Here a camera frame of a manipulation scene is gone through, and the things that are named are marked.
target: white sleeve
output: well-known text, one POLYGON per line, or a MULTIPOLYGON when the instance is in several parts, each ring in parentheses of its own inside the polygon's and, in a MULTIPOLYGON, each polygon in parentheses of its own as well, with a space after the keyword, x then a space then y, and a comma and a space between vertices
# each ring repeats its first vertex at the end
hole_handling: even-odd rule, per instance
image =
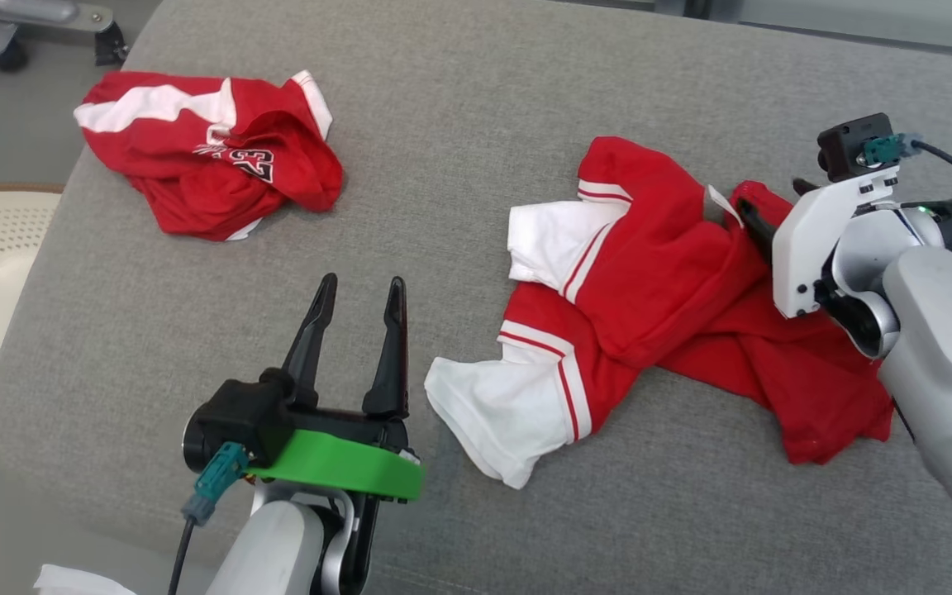
POLYGON ((521 489, 540 456, 570 443, 571 428, 559 362, 510 351, 531 363, 436 358, 424 388, 476 467, 521 489))
POLYGON ((625 213, 625 204, 615 201, 567 200, 511 208, 509 278, 562 290, 598 231, 625 213))

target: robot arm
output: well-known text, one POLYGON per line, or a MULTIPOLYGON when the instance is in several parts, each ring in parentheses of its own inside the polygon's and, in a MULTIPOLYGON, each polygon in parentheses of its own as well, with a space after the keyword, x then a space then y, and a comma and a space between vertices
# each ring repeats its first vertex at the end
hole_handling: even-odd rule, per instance
MULTIPOLYGON (((335 301, 336 275, 328 274, 281 368, 265 370, 258 382, 227 380, 186 425, 183 457, 201 474, 198 504, 183 508, 189 525, 203 524, 216 498, 239 475, 255 486, 252 516, 209 595, 359 595, 381 501, 405 504, 420 497, 424 474, 403 423, 408 415, 403 279, 394 278, 389 289, 381 358, 360 412, 318 406, 318 355, 335 301), (222 471, 217 460, 223 452, 240 459, 227 468, 233 474, 212 475, 224 478, 223 485, 201 500, 212 483, 208 470, 222 471)), ((188 532, 173 590, 187 544, 188 532)))
POLYGON ((952 200, 893 199, 900 158, 913 155, 892 150, 901 138, 882 113, 825 131, 819 161, 834 183, 804 182, 777 230, 752 206, 740 213, 756 244, 772 247, 782 315, 824 309, 858 350, 883 359, 880 381, 952 498, 952 200))

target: floor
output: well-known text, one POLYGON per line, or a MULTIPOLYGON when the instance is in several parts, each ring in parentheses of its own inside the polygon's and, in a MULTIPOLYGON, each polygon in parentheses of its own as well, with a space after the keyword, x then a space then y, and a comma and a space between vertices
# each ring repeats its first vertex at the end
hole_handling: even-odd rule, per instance
MULTIPOLYGON (((128 40, 159 0, 101 0, 116 10, 128 40)), ((0 73, 0 182, 64 183, 83 148, 72 108, 105 72, 87 39, 29 39, 26 70, 0 73)), ((84 530, 46 502, 34 502, 0 474, 0 595, 31 593, 42 564, 86 569, 137 595, 166 591, 173 560, 84 530)), ((204 593, 214 571, 186 565, 180 594, 204 593)))

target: chair wheel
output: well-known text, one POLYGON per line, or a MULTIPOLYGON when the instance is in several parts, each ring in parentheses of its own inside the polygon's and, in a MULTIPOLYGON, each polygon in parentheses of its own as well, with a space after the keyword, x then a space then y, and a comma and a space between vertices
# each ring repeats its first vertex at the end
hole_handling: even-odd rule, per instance
POLYGON ((105 31, 94 34, 94 65, 124 64, 130 46, 124 41, 124 31, 116 23, 105 31))
POLYGON ((0 70, 3 72, 17 72, 26 67, 27 52, 24 46, 16 39, 10 40, 10 45, 0 54, 0 70))

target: gray couch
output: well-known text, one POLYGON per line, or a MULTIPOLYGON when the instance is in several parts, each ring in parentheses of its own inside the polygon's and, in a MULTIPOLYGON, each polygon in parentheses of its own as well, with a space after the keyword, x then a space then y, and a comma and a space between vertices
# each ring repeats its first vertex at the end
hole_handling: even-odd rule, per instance
MULTIPOLYGON (((424 498, 385 506, 368 593, 952 593, 952 505, 896 423, 826 466, 786 462, 768 412, 650 369, 604 430, 514 491, 431 413, 435 355, 497 357, 507 211, 574 196, 598 135, 718 188, 823 179, 816 133, 873 112, 952 150, 952 57, 546 0, 165 0, 127 68, 283 82, 311 70, 347 186, 230 244, 159 233, 84 152, 0 357, 0 463, 95 530, 171 551, 193 409, 280 361, 340 275, 318 377, 357 407, 394 274, 408 283, 424 498)), ((908 164, 898 192, 952 196, 908 164)), ((235 486, 193 556, 245 520, 235 486)))

